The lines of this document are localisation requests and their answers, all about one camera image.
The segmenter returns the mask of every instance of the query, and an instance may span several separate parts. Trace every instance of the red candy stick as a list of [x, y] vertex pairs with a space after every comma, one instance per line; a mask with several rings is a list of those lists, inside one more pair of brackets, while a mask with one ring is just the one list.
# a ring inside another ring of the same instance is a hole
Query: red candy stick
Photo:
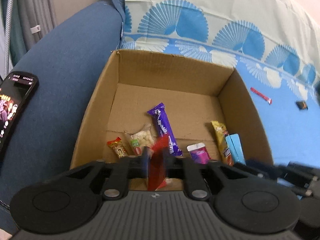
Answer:
[[265, 95], [261, 94], [259, 91], [255, 90], [253, 87], [250, 88], [250, 90], [251, 90], [253, 93], [257, 94], [258, 96], [262, 97], [264, 100], [266, 100], [266, 101], [269, 103], [269, 105], [272, 104], [272, 99], [271, 99], [271, 98], [268, 98], [268, 97], [266, 97]]

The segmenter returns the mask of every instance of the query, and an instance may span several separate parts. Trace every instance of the metal screw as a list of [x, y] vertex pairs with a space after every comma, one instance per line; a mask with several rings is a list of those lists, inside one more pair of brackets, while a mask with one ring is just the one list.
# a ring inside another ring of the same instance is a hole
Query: metal screw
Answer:
[[158, 193], [153, 193], [153, 194], [151, 195], [151, 197], [157, 198], [157, 197], [160, 197], [160, 195], [159, 195]]
[[205, 198], [208, 195], [206, 191], [201, 189], [194, 190], [191, 194], [196, 198]]
[[312, 190], [310, 190], [310, 189], [306, 190], [306, 196], [310, 197], [312, 195], [312, 193], [313, 193]]
[[104, 194], [107, 197], [118, 197], [120, 195], [120, 192], [119, 192], [119, 190], [116, 190], [116, 189], [107, 189], [104, 192]]

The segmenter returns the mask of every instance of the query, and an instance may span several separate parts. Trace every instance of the yellow snack wrapper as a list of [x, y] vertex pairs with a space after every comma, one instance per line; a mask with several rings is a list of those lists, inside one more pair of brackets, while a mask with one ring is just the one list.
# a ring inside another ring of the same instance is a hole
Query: yellow snack wrapper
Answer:
[[218, 121], [211, 121], [211, 124], [216, 134], [218, 149], [221, 155], [222, 162], [229, 166], [233, 166], [231, 151], [226, 142], [226, 136], [229, 135], [226, 126]]

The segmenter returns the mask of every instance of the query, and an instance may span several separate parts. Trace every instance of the phone screen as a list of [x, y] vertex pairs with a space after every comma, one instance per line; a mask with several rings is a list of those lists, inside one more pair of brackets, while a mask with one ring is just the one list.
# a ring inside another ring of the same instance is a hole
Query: phone screen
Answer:
[[0, 149], [9, 132], [17, 110], [31, 90], [34, 78], [10, 74], [0, 86]]

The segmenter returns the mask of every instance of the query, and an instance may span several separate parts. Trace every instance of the purple candy bar wrapper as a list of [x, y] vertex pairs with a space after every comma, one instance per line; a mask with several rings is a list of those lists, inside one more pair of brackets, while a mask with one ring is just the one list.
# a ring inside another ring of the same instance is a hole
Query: purple candy bar wrapper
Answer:
[[155, 120], [158, 134], [162, 137], [164, 134], [169, 136], [169, 152], [174, 156], [181, 156], [182, 151], [177, 145], [177, 141], [173, 135], [171, 126], [169, 124], [168, 116], [164, 110], [164, 104], [160, 103], [151, 110], [148, 111]]

